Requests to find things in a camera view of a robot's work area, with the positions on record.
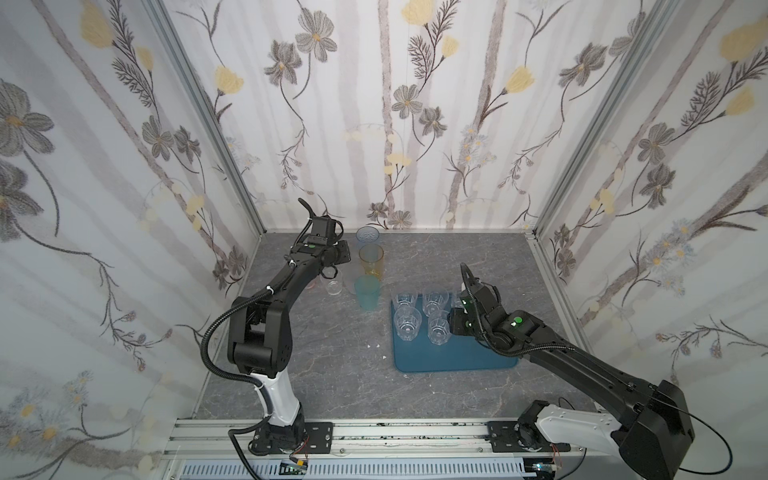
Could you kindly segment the blue tall plastic cup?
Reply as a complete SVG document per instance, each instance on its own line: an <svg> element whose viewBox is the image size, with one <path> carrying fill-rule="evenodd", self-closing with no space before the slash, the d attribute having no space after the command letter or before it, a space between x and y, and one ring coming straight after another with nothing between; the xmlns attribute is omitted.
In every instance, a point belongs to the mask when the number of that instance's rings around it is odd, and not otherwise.
<svg viewBox="0 0 768 480"><path fill-rule="evenodd" d="M357 244L362 247L369 244L376 244L380 240L380 231L373 226L366 225L360 227L355 233Z"/></svg>

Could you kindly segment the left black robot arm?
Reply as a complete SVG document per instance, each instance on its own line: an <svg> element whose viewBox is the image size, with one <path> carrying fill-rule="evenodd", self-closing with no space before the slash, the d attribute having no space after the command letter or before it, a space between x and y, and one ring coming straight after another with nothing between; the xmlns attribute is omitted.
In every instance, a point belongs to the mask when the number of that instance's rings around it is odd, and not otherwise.
<svg viewBox="0 0 768 480"><path fill-rule="evenodd" d="M233 303L229 319L227 360L255 382L265 425L257 430L262 449L294 450L305 441L305 420L293 392L287 366L293 351L290 310L317 277L338 275L351 260L344 227L328 214L318 215L301 199L308 221L294 240L285 264L263 290Z"/></svg>

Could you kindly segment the yellow tall plastic cup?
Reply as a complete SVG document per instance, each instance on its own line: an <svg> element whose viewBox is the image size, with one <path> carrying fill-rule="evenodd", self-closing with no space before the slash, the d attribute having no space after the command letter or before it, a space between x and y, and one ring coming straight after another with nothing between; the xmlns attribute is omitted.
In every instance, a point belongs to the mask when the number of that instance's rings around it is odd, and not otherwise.
<svg viewBox="0 0 768 480"><path fill-rule="evenodd" d="M376 243L363 245L359 250L359 259L365 275L378 279L383 277L384 249L381 245Z"/></svg>

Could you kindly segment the teal plastic tray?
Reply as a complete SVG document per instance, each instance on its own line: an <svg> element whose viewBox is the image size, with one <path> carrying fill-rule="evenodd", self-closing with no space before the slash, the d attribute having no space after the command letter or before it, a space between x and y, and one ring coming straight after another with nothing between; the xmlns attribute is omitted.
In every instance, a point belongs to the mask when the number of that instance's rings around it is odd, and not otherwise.
<svg viewBox="0 0 768 480"><path fill-rule="evenodd" d="M499 356L477 343L472 336L452 335L445 345L433 345L427 335L429 318L422 311L422 300L417 300L414 307L422 313L422 324L418 336L406 342L396 334L393 321L395 308L393 302L390 303L394 365L400 372L499 370L514 368L518 364L517 358Z"/></svg>

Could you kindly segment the clear faceted glass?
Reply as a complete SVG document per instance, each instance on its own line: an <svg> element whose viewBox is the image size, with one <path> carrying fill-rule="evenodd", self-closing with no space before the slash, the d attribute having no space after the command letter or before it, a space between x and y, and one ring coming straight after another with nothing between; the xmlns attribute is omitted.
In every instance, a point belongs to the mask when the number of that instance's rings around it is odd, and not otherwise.
<svg viewBox="0 0 768 480"><path fill-rule="evenodd" d="M395 292L392 295L392 302L395 309L404 306L414 307L418 297L419 294L417 292Z"/></svg>
<svg viewBox="0 0 768 480"><path fill-rule="evenodd" d="M445 345L451 338L450 325L445 314L434 315L428 319L428 339L436 346Z"/></svg>
<svg viewBox="0 0 768 480"><path fill-rule="evenodd" d="M401 305L395 309L393 321L397 336L402 341L413 341L419 334L422 313L410 305Z"/></svg>
<svg viewBox="0 0 768 480"><path fill-rule="evenodd" d="M450 293L444 289L428 289L422 294L422 311L427 317L439 315L445 310Z"/></svg>

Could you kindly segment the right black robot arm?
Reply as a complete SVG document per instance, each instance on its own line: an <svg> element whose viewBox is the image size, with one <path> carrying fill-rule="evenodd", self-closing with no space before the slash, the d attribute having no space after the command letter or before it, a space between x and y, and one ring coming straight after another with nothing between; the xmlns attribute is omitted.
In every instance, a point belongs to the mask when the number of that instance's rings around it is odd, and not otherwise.
<svg viewBox="0 0 768 480"><path fill-rule="evenodd" d="M695 433L682 390L629 375L573 345L533 314L505 311L498 289L460 266L461 305L449 313L450 331L471 336L494 353L538 365L602 407L602 412L533 402L517 419L512 438L538 451L571 444L620 458L644 479L671 479Z"/></svg>

